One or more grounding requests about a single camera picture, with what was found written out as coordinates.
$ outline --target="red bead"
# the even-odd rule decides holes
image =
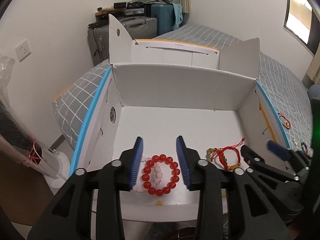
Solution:
[[[170,164],[170,168],[173,169],[173,170],[178,168],[178,166],[179,166],[179,164],[177,162],[173,162],[173,163]]]
[[[151,182],[150,182],[150,181],[145,181],[145,182],[143,183],[143,187],[144,187],[144,188],[151,188]]]
[[[164,162],[165,162],[165,164],[170,164],[170,163],[173,162],[173,158],[172,157],[167,157]]]
[[[152,160],[157,163],[159,161],[159,156],[158,155],[153,155]]]
[[[155,163],[152,160],[147,161],[147,166],[153,167],[153,165],[155,165]]]
[[[148,174],[142,174],[141,178],[143,181],[148,181],[150,179],[150,176]]]
[[[180,170],[179,169],[174,169],[172,172],[171,172],[171,174],[172,175],[174,175],[174,176],[178,176],[178,175],[180,175]]]
[[[167,156],[165,154],[160,154],[159,162],[163,163],[166,160]]]
[[[177,183],[180,179],[179,179],[178,176],[172,176],[170,180],[171,180],[172,182]]]
[[[143,168],[143,172],[144,172],[145,174],[150,174],[150,173],[151,173],[151,168],[148,167],[148,166],[146,166],[146,167]]]
[[[154,195],[156,193],[156,189],[154,187],[151,187],[151,188],[148,189],[148,193],[150,195]]]
[[[174,182],[169,182],[167,185],[170,189],[173,189],[176,187],[176,184]]]
[[[161,196],[163,195],[163,190],[162,190],[162,189],[157,189],[157,190],[156,190],[156,195],[157,195],[158,197],[161,197]]]
[[[169,194],[171,192],[171,189],[169,187],[164,187],[162,191],[164,194]]]

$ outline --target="electrical socket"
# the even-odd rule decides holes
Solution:
[[[31,53],[28,40],[25,40],[18,47],[16,47],[16,53],[19,61],[22,61],[26,56],[28,56]]]

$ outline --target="teal towel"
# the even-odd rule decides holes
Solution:
[[[176,17],[176,20],[174,22],[172,30],[176,30],[180,27],[180,24],[182,23],[182,20],[183,20],[182,5],[179,3],[173,3],[172,5],[173,5],[173,9],[174,9],[174,15]]]

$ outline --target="gray checkered bedsheet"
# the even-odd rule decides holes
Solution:
[[[187,24],[178,30],[158,36],[157,39],[192,42],[222,49],[239,39],[203,25]],[[295,139],[310,145],[312,137],[312,113],[307,90],[302,82],[285,66],[260,52],[258,83],[265,92],[276,113],[291,122],[291,129],[283,127],[289,147],[295,149]]]
[[[110,65],[104,61],[79,78],[53,102],[54,115],[70,146],[75,149],[78,135],[94,94]]]

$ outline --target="orange edge strip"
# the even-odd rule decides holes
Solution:
[[[269,128],[269,130],[270,130],[272,139],[273,139],[273,141],[276,143],[277,140],[276,140],[275,134],[273,133],[273,130],[272,130],[272,128],[271,128],[271,125],[270,125],[270,123],[269,123],[269,121],[268,121],[268,119],[267,119],[266,113],[264,112],[261,104],[260,104],[260,109],[261,109],[263,118],[264,118],[264,120],[266,121],[266,124],[267,124],[267,126],[268,126],[268,128]]]
[[[216,47],[209,47],[209,46],[206,46],[206,45],[196,44],[196,43],[192,43],[192,42],[185,42],[185,41],[160,40],[160,39],[135,39],[135,40],[136,40],[136,41],[168,41],[168,42],[178,42],[178,43],[189,44],[189,45],[196,45],[196,46],[200,46],[200,47],[204,47],[204,48],[208,48],[208,49],[218,50]]]

